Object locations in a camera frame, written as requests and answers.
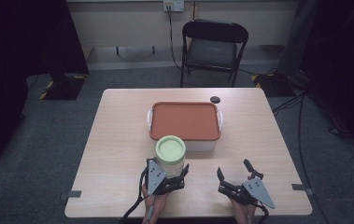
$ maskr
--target orange lid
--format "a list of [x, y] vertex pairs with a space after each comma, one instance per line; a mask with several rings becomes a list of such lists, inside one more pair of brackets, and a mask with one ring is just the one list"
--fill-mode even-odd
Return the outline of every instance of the orange lid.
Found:
[[175, 135], [182, 140], [216, 141], [220, 138], [217, 106], [212, 103], [159, 102], [152, 107], [150, 137]]

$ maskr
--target chair backrest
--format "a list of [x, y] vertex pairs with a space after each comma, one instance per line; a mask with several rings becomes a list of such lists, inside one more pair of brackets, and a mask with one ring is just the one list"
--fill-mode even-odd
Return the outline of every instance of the chair backrest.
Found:
[[228, 21], [189, 21], [183, 26], [182, 34], [184, 42], [186, 36], [240, 44], [248, 41], [248, 31], [243, 26]]

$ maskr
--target white container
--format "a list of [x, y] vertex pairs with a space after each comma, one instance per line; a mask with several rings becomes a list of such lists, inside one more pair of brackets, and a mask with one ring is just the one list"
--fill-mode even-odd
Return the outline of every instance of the white container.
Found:
[[182, 139], [167, 135], [156, 144], [156, 158], [158, 165], [167, 173], [167, 177], [179, 176], [185, 162], [186, 147]]
[[149, 135], [155, 141], [174, 135], [186, 151], [211, 151], [220, 138], [222, 113], [212, 103], [159, 102], [148, 112]]

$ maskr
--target black equipment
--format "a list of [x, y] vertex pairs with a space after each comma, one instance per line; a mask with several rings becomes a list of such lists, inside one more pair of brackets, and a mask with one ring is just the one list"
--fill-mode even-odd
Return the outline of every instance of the black equipment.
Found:
[[145, 178], [145, 187], [148, 190], [149, 195], [164, 195], [177, 189], [185, 188], [185, 175], [189, 171], [189, 164], [183, 168], [179, 176], [167, 178], [167, 173], [157, 163], [157, 159], [147, 159], [147, 167], [141, 174], [139, 179], [139, 191], [138, 198], [135, 204], [124, 214], [120, 220], [120, 224], [124, 223], [125, 219], [136, 209], [136, 207], [144, 201], [145, 198], [141, 196], [142, 181]]
[[276, 206], [262, 182], [263, 174], [257, 172], [248, 160], [244, 160], [244, 164], [246, 165], [247, 170], [251, 173], [251, 176], [248, 181], [243, 182], [240, 186], [235, 186], [224, 181], [225, 177], [221, 169], [218, 168], [217, 175], [220, 181], [218, 192], [243, 205], [252, 204], [253, 206], [261, 208], [264, 212], [264, 217], [259, 223], [262, 223], [269, 215], [263, 204], [266, 204], [272, 209], [275, 209]]

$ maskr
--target power cord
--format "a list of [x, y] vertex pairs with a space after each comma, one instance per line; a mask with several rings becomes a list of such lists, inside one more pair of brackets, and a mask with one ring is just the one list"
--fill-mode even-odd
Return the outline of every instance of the power cord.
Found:
[[36, 75], [35, 81], [31, 84], [30, 87], [28, 87], [28, 91], [34, 87], [34, 85], [37, 83], [37, 80], [39, 79], [39, 75]]
[[136, 207], [142, 203], [142, 201], [144, 201], [147, 197], [143, 198], [141, 196], [141, 192], [142, 192], [142, 182], [143, 179], [145, 177], [145, 174], [148, 171], [148, 167], [145, 168], [145, 170], [142, 172], [141, 177], [139, 178], [139, 190], [138, 190], [138, 198], [136, 199], [135, 204], [124, 214], [123, 218], [120, 220], [120, 224], [123, 224], [125, 222], [125, 220], [127, 219], [127, 217], [136, 209]]
[[177, 67], [177, 69], [179, 69], [179, 71], [181, 70], [181, 68], [177, 65], [176, 63], [176, 57], [174, 54], [174, 44], [173, 44], [173, 23], [171, 20], [171, 7], [167, 7], [167, 14], [168, 14], [168, 20], [170, 21], [170, 40], [171, 40], [171, 57], [173, 59], [174, 65]]
[[[299, 156], [300, 156], [300, 160], [302, 163], [302, 168], [303, 168], [303, 172], [304, 172], [304, 177], [305, 180], [307, 181], [307, 186], [309, 189], [312, 189], [310, 180], [308, 179], [308, 175], [307, 175], [307, 171], [305, 169], [305, 165], [304, 165], [304, 159], [303, 159], [303, 154], [302, 154], [302, 141], [301, 141], [301, 130], [302, 130], [302, 110], [303, 110], [303, 104], [304, 104], [304, 95], [302, 97], [302, 102], [301, 102], [301, 106], [299, 109], [299, 121], [298, 121], [298, 148], [299, 148]], [[319, 203], [319, 199], [317, 198], [317, 195], [313, 192], [313, 197], [314, 200], [316, 201], [317, 206], [319, 207], [319, 211], [322, 214], [322, 217], [325, 219], [325, 222], [327, 224], [329, 224], [329, 220], [328, 218], [326, 218], [325, 213], [322, 209], [321, 204]]]
[[264, 216], [261, 217], [261, 219], [259, 220], [258, 224], [263, 224], [263, 222], [269, 217], [269, 211], [267, 210], [267, 208], [263, 205], [263, 203], [261, 203], [261, 205], [258, 205], [256, 203], [253, 204], [255, 207], [259, 207], [261, 208], [261, 210], [264, 212]]
[[238, 71], [243, 71], [245, 73], [251, 74], [251, 75], [257, 75], [257, 76], [269, 76], [271, 74], [273, 74], [276, 71], [276, 67], [270, 68], [269, 71], [267, 71], [266, 73], [256, 73], [256, 72], [251, 72], [245, 69], [241, 69], [239, 68]]
[[[333, 123], [336, 125], [337, 130], [340, 130], [340, 131], [342, 131], [342, 132], [344, 132], [344, 133], [347, 133], [347, 132], [348, 132], [348, 130], [344, 130], [342, 127], [340, 127], [340, 125], [339, 125], [339, 124], [337, 123], [337, 121], [336, 121], [336, 118], [335, 118], [330, 112], [328, 112], [328, 111], [326, 111], [326, 110], [324, 110], [324, 109], [321, 109], [321, 108], [319, 108], [318, 106], [311, 105], [311, 104], [309, 104], [307, 101], [305, 101], [303, 98], [301, 98], [303, 95], [307, 95], [307, 94], [309, 93], [309, 90], [304, 90], [303, 93], [301, 93], [301, 94], [298, 95], [298, 94], [296, 94], [295, 90], [294, 90], [293, 87], [291, 86], [289, 79], [288, 79], [288, 84], [290, 85], [290, 89], [292, 90], [293, 94], [295, 95], [295, 97], [294, 97], [292, 100], [297, 100], [297, 99], [299, 99], [299, 100], [300, 100], [299, 102], [303, 102], [303, 103], [305, 103], [306, 105], [308, 105], [308, 106], [310, 106], [310, 107], [312, 107], [312, 108], [314, 108], [314, 109], [317, 109], [318, 111], [321, 111], [322, 113], [324, 113], [325, 115], [327, 115], [328, 117], [330, 117], [330, 118], [333, 120]], [[292, 100], [289, 100], [289, 101], [287, 101], [286, 103], [284, 103], [284, 104], [278, 106], [277, 108], [273, 109], [272, 111], [273, 111], [273, 113], [275, 113], [275, 116], [278, 115], [278, 112], [279, 112], [280, 110], [293, 108], [294, 106], [296, 106], [296, 105], [299, 104], [299, 102], [297, 102], [297, 101], [294, 101], [293, 103], [290, 103], [290, 101], [292, 101]]]

